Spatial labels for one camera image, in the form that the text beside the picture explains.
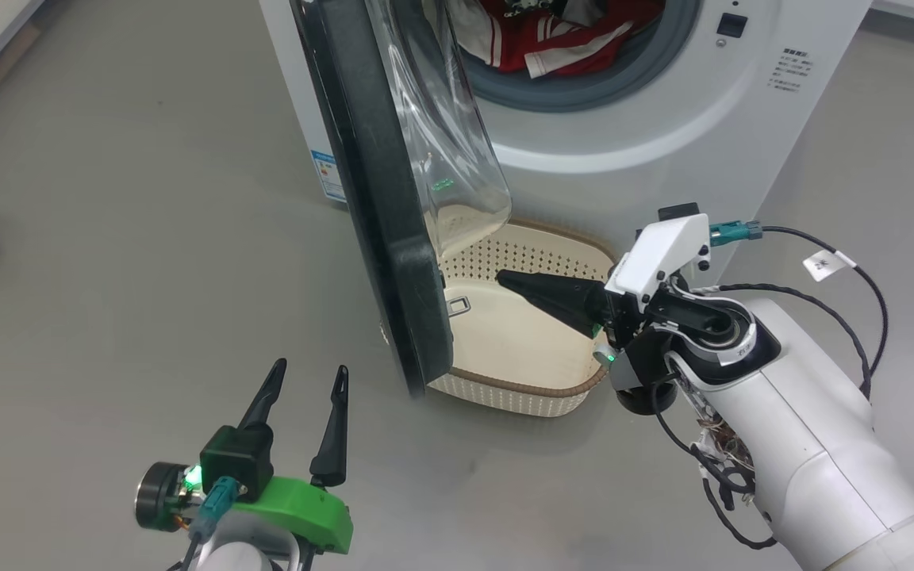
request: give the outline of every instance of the blue and white sticker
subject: blue and white sticker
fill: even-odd
[[[313,163],[316,164],[316,174],[320,176],[320,184],[323,185],[323,194],[327,198],[346,202],[344,199],[344,186],[340,184],[340,173],[337,172],[337,161],[333,155],[327,155],[325,152],[311,151],[313,153]]]

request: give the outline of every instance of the white washing machine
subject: white washing machine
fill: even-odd
[[[324,192],[341,199],[291,0],[260,3]],[[657,25],[629,40],[613,68],[572,79],[500,75],[463,58],[514,216],[620,252],[663,206],[695,201],[711,220],[748,220],[868,8],[870,0],[665,0]],[[403,54],[387,57],[394,75],[409,65]]]

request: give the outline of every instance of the washing machine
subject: washing machine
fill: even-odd
[[[447,1],[260,0],[414,394],[453,364],[441,260],[511,216],[613,254],[668,205],[750,220],[870,8],[659,0],[609,68],[530,79],[464,53]]]
[[[323,191],[342,200],[293,0],[260,1]],[[321,1],[302,0],[299,15]],[[711,220],[752,218],[870,8],[870,0],[664,3],[659,21],[595,75],[530,79],[462,58],[515,217],[617,252],[665,205],[695,201]],[[388,4],[406,12],[431,2]],[[384,23],[371,25],[381,36]],[[420,35],[416,25],[405,30]],[[411,65],[403,53],[386,57],[388,75]]]

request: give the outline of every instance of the gray floor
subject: gray floor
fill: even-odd
[[[914,278],[889,261],[914,260],[914,185],[895,192],[864,167],[885,149],[914,158],[913,141],[885,138],[901,125],[889,114],[914,109],[914,62],[898,60],[914,47],[900,42],[857,37],[764,217],[826,230],[889,285],[897,328],[878,433],[914,478]],[[899,66],[904,87],[881,93]],[[848,107],[873,130],[835,127]],[[861,170],[845,172],[838,151]],[[881,207],[874,185],[909,209],[904,220],[867,216]],[[815,217],[835,186],[859,199]],[[834,220],[847,228],[832,232]],[[733,278],[791,278],[797,263],[778,265],[780,252],[804,253],[744,248]],[[835,283],[843,310],[868,322],[860,286]],[[355,542],[317,569],[795,568],[784,550],[733,542],[693,463],[607,386],[559,420],[439,394],[409,401],[351,221],[319,195],[255,3],[74,3],[0,89],[0,569],[170,565],[185,539],[135,527],[139,477],[155,460],[189,462],[279,355],[290,361],[271,419],[283,474],[305,474],[334,369],[352,371],[338,490]],[[670,412],[679,426],[689,417]],[[765,534],[755,514],[737,520]]]

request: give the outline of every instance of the white cable tag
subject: white cable tag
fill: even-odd
[[[806,268],[806,271],[809,272],[809,275],[813,279],[816,279],[817,282],[822,282],[825,278],[828,278],[831,274],[834,274],[836,271],[841,270],[843,267],[852,266],[855,267],[852,259],[841,252],[831,253],[827,250],[820,250],[809,256],[805,260],[802,260],[803,267]]]

